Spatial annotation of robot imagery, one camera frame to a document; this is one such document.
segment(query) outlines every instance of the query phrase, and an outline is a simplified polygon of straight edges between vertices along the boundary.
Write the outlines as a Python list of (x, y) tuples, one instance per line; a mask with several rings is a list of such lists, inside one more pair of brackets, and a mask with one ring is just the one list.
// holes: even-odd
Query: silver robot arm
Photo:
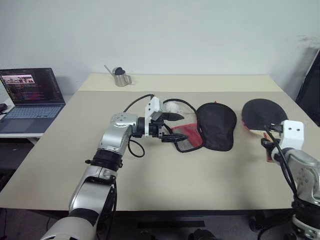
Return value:
[[(320, 240), (320, 162), (301, 150), (304, 142), (302, 122), (285, 120), (281, 126), (272, 128), (280, 132), (279, 146), (297, 190), (292, 202), (295, 213), (292, 216), (293, 229), (299, 236)], [(278, 149), (274, 145), (266, 148), (270, 150), (271, 158), (280, 165), (282, 157)]]
[(117, 193), (112, 186), (118, 169), (122, 167), (122, 156), (130, 137), (141, 138), (147, 133), (167, 143), (187, 138), (182, 134), (166, 135), (162, 132), (164, 120), (183, 119), (176, 113), (163, 113), (162, 107), (159, 98), (153, 97), (146, 107), (145, 117), (121, 112), (111, 118), (93, 159), (85, 161), (89, 166), (71, 197), (69, 215), (57, 221), (41, 240), (95, 239), (98, 222), (105, 220), (114, 204)]

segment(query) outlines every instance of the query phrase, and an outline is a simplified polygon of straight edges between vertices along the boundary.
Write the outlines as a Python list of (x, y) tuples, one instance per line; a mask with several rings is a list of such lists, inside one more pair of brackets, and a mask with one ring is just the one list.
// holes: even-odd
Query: laptop trackpad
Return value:
[(1, 132), (9, 133), (24, 133), (34, 122), (33, 119), (15, 119), (8, 122), (8, 124), (1, 130)]

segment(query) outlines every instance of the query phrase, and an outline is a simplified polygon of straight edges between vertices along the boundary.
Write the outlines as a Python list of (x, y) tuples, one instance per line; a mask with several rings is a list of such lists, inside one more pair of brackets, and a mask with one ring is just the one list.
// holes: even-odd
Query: laptop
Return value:
[(0, 134), (44, 133), (66, 105), (51, 68), (0, 70), (15, 107), (0, 120)]

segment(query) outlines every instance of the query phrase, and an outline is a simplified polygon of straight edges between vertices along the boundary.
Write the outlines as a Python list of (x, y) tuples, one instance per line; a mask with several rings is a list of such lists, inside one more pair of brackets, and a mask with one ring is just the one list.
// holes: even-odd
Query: table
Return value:
[[(71, 97), (72, 95), (64, 95), (63, 99), (67, 103)], [(4, 104), (8, 106), (8, 109), (5, 111), (6, 113), (9, 112), (15, 106), (10, 97), (4, 101)], [(37, 143), (36, 139), (39, 139), (42, 136), (43, 136), (43, 133), (0, 133), (0, 138), (28, 139), (33, 144), (36, 144)]]
[[(0, 207), (67, 210), (71, 195), (111, 116), (148, 93), (180, 98), (194, 107), (217, 101), (237, 116), (228, 152), (201, 148), (179, 153), (171, 143), (139, 139), (145, 157), (127, 151), (118, 171), (118, 211), (283, 209), (292, 194), (281, 169), (266, 162), (260, 138), (241, 123), (243, 105), (255, 98), (281, 105), (289, 119), (305, 124), (303, 150), (320, 159), (319, 128), (267, 75), (133, 75), (116, 87), (108, 74), (93, 73), (70, 99), (0, 193)], [(147, 100), (130, 112), (143, 116)]]

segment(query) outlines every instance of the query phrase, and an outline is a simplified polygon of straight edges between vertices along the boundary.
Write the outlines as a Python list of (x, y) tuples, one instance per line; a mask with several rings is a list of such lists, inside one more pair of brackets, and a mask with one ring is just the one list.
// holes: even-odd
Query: laptop keyboard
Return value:
[(6, 119), (49, 119), (60, 111), (60, 106), (49, 107), (15, 107), (6, 114)]

